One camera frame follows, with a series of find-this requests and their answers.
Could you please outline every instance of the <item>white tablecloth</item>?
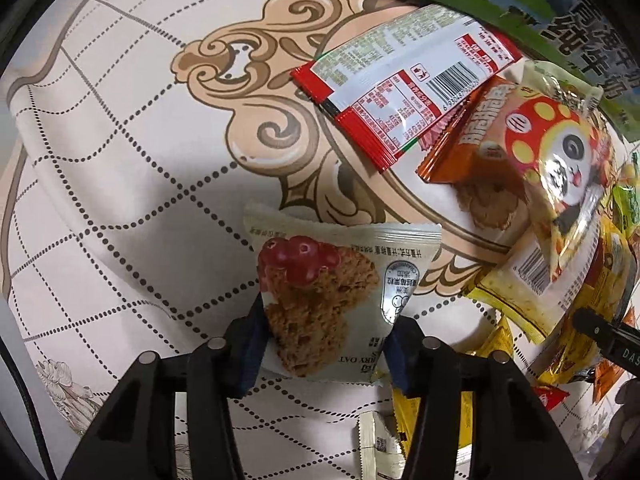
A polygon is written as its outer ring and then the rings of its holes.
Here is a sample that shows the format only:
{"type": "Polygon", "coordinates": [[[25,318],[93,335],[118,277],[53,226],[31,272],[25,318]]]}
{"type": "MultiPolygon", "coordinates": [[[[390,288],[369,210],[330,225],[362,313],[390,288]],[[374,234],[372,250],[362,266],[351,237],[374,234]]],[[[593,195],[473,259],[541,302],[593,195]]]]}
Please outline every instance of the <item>white tablecloth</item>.
{"type": "MultiPolygon", "coordinates": [[[[404,314],[460,350],[488,335],[496,313],[459,291],[504,258],[526,228],[524,206],[497,192],[489,212],[477,189],[427,186],[414,173],[417,145],[378,175],[287,76],[411,8],[87,0],[44,67],[11,86],[24,146],[0,180],[2,291],[78,433],[140,352],[189,352],[246,313],[258,293],[242,228],[250,198],[321,221],[440,222],[442,250],[404,314]]],[[[512,328],[531,376],[540,349],[512,328]]],[[[552,415],[579,450],[614,406],[611,396],[592,405],[586,384],[566,389],[552,415]]],[[[183,401],[175,434],[188,478],[183,401]]],[[[357,415],[391,406],[387,388],[265,371],[230,408],[244,470],[258,480],[359,478],[357,415]]]]}

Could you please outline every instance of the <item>panda face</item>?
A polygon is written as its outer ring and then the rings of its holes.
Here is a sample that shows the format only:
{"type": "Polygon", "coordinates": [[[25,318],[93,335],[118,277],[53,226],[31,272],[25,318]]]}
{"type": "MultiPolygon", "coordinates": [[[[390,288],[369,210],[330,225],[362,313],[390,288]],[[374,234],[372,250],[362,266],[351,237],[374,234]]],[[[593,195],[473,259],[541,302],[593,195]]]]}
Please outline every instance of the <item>panda face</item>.
{"type": "Polygon", "coordinates": [[[551,198],[567,205],[579,204],[590,179],[591,145],[577,125],[557,134],[540,164],[542,183],[551,198]]]}

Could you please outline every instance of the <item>barcode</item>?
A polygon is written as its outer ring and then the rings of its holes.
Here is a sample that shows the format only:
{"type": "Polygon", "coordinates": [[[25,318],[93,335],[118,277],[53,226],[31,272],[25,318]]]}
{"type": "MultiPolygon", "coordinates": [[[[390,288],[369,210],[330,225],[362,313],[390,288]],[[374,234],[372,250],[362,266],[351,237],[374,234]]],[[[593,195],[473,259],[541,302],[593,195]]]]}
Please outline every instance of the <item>barcode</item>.
{"type": "Polygon", "coordinates": [[[445,103],[453,104],[463,97],[463,92],[475,88],[477,84],[478,76],[459,61],[431,79],[427,86],[445,103]]]}
{"type": "Polygon", "coordinates": [[[539,296],[542,295],[551,282],[549,266],[546,264],[540,247],[536,247],[527,259],[515,270],[522,281],[527,283],[527,285],[531,287],[531,290],[539,296]]]}

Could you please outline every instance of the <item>metal screw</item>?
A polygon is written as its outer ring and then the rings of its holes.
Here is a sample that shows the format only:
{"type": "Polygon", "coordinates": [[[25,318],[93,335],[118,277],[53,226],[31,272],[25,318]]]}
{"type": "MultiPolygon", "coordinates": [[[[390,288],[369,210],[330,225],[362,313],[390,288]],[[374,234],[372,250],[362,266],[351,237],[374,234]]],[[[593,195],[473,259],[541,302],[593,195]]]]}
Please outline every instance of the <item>metal screw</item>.
{"type": "Polygon", "coordinates": [[[223,337],[212,337],[209,339],[207,346],[212,350],[220,350],[223,349],[226,345],[225,338],[223,337]]]}
{"type": "Polygon", "coordinates": [[[509,359],[511,359],[509,357],[509,354],[507,354],[507,352],[505,352],[504,350],[496,350],[492,353],[492,356],[502,365],[509,362],[509,359]]]}
{"type": "Polygon", "coordinates": [[[155,360],[156,360],[156,353],[152,352],[151,350],[142,352],[142,354],[138,356],[138,361],[143,365],[151,364],[155,360]]]}
{"type": "Polygon", "coordinates": [[[434,337],[432,335],[427,336],[422,340],[422,346],[428,348],[429,350],[437,350],[438,348],[440,348],[441,344],[441,341],[437,337],[434,337]]]}

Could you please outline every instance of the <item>red package edge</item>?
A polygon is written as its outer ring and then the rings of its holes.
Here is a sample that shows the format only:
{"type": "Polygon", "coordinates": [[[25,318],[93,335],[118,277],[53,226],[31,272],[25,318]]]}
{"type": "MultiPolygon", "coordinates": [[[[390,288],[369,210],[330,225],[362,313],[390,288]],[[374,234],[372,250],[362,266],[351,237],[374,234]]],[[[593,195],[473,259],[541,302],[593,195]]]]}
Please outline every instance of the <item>red package edge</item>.
{"type": "MultiPolygon", "coordinates": [[[[500,41],[502,46],[513,58],[513,61],[503,67],[502,70],[522,58],[522,54],[513,41],[507,38],[503,33],[493,30],[492,28],[489,28],[488,30],[498,41],[500,41]]],[[[290,72],[290,76],[302,87],[302,89],[313,99],[315,103],[321,104],[333,93],[333,91],[329,85],[311,71],[311,67],[315,62],[316,60],[309,61],[308,63],[293,69],[290,72]]],[[[366,123],[351,107],[348,107],[346,110],[336,115],[334,120],[339,126],[341,126],[344,133],[354,140],[354,142],[367,154],[369,160],[379,172],[388,170],[404,153],[399,152],[397,155],[389,153],[388,148],[378,139],[375,132],[366,125],[366,123]]]]}
{"type": "Polygon", "coordinates": [[[548,412],[569,396],[566,391],[555,386],[532,386],[531,389],[548,412]]]}

